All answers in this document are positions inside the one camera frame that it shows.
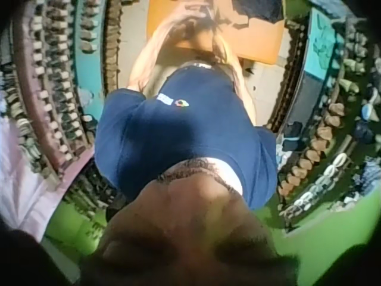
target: hair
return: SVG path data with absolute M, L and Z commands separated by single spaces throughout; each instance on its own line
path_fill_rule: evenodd
M 295 257 L 276 257 L 266 261 L 253 258 L 247 262 L 225 265 L 217 277 L 189 272 L 167 262 L 149 265 L 142 269 L 131 257 L 131 262 L 120 267 L 112 265 L 99 256 L 90 256 L 80 265 L 81 286 L 116 285 L 213 285 L 213 286 L 294 286 L 297 285 L 298 259 Z

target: beige shoe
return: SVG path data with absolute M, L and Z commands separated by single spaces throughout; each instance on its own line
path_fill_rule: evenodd
M 331 112 L 332 115 L 344 116 L 344 110 L 345 107 L 342 103 L 333 103 L 329 105 L 329 112 Z
M 283 196 L 283 197 L 288 197 L 289 194 L 290 194 L 290 190 L 287 190 L 287 189 L 283 189 L 282 187 L 278 187 L 278 193 Z
M 292 174 L 287 174 L 287 182 L 291 185 L 299 186 L 301 183 L 300 178 L 293 176 Z
M 341 120 L 340 120 L 340 117 L 339 116 L 331 116 L 331 115 L 327 115 L 325 118 L 324 118 L 324 122 L 327 124 L 327 125 L 331 125 L 333 127 L 339 127 L 340 124 L 341 124 Z
M 314 150 L 308 150 L 305 153 L 305 156 L 309 161 L 311 162 L 320 162 L 320 154 L 317 151 Z
M 345 91 L 350 92 L 352 94 L 358 94 L 360 92 L 360 88 L 358 85 L 348 79 L 339 80 L 339 84 L 344 88 Z
M 327 149 L 328 141 L 323 139 L 312 139 L 311 147 L 315 151 L 324 151 Z
M 291 172 L 295 177 L 304 179 L 308 175 L 308 171 L 302 168 L 299 168 L 298 166 L 294 166 L 291 168 Z
M 329 126 L 319 127 L 317 129 L 317 136 L 319 136 L 320 138 L 324 140 L 331 141 L 333 138 L 332 128 Z
M 299 164 L 299 167 L 304 169 L 304 170 L 312 170 L 313 168 L 313 164 L 311 161 L 307 160 L 307 159 L 304 159 L 304 158 L 301 158 L 298 162 Z

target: pink fabric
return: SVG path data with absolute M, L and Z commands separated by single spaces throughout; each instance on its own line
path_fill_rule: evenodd
M 17 134 L 13 122 L 0 119 L 0 212 L 10 227 L 22 229 L 41 241 L 66 190 L 93 156 L 93 148 L 69 166 L 61 182 L 55 182 L 30 170 L 18 147 Z

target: clothing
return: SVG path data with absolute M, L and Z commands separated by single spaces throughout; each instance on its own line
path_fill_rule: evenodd
M 283 20 L 282 0 L 233 0 L 234 10 L 249 18 L 277 23 Z
M 231 80 L 195 66 L 176 71 L 149 100 L 112 92 L 95 142 L 98 169 L 129 199 L 178 162 L 207 157 L 234 170 L 251 209 L 276 190 L 275 153 L 275 136 L 253 127 Z

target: hand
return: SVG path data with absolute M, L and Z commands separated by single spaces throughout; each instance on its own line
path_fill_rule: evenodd
M 183 1 L 166 20 L 172 24 L 179 24 L 189 18 L 205 18 L 206 13 L 200 12 L 200 9 L 208 6 L 209 3 L 206 2 Z

